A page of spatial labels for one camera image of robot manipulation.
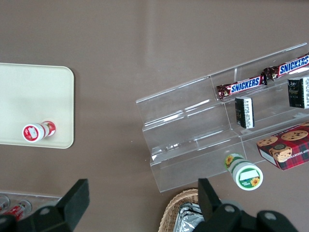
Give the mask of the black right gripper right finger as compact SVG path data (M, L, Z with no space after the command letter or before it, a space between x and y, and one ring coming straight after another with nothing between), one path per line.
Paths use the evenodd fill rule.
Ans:
M199 232L254 232L255 218L232 203L222 203L208 179L198 180L198 204L204 221Z

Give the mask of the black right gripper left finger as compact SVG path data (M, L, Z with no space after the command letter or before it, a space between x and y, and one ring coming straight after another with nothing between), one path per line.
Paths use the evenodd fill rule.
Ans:
M16 223L16 232L72 232L90 203L88 179L79 179L55 206L38 209Z

